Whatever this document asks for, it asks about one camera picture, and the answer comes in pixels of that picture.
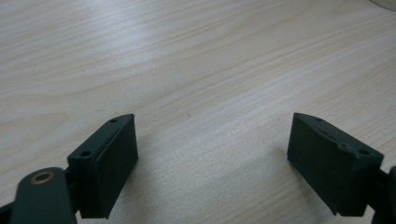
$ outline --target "mounting hole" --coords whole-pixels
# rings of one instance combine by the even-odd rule
[[[91,155],[90,151],[81,152],[80,154],[82,157],[89,157]]]
[[[44,183],[48,182],[49,180],[51,180],[54,176],[55,176],[55,174],[50,171],[41,172],[41,173],[33,176],[32,179],[30,179],[30,183],[33,185],[44,184]]]
[[[368,151],[366,151],[366,150],[364,150],[364,149],[359,149],[358,151],[359,151],[359,153],[360,153],[361,155],[370,155],[370,152],[368,152]]]

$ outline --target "light wood surface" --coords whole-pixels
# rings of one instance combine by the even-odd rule
[[[140,160],[109,220],[334,217],[287,161],[293,112],[396,164],[396,13],[368,0],[0,2],[0,204],[135,113]]]

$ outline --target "wood grain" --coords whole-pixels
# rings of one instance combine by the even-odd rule
[[[0,2],[0,204],[106,120],[140,160],[110,220],[370,223],[334,217],[286,159],[293,112],[396,164],[396,14],[368,0]]]

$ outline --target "screw hole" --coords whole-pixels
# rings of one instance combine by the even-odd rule
[[[40,185],[48,182],[54,176],[53,172],[41,172],[30,179],[30,183],[33,185]]]
[[[81,152],[82,157],[89,157],[91,155],[90,151]]]
[[[360,150],[358,150],[358,151],[359,151],[359,153],[360,153],[361,155],[370,155],[370,152],[368,152],[368,151],[366,151],[366,150],[360,149]]]

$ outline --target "black plastic piece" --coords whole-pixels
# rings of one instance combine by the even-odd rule
[[[42,169],[20,182],[11,223],[76,223],[63,169]]]
[[[394,223],[396,174],[380,170],[383,158],[323,119],[294,114],[288,159],[334,214],[361,217],[370,204],[373,223]]]
[[[134,115],[111,119],[67,157],[82,217],[108,218],[137,159]]]
[[[69,167],[26,176],[14,203],[0,208],[1,224],[76,223],[108,217],[137,162],[134,115],[109,120],[68,156]]]

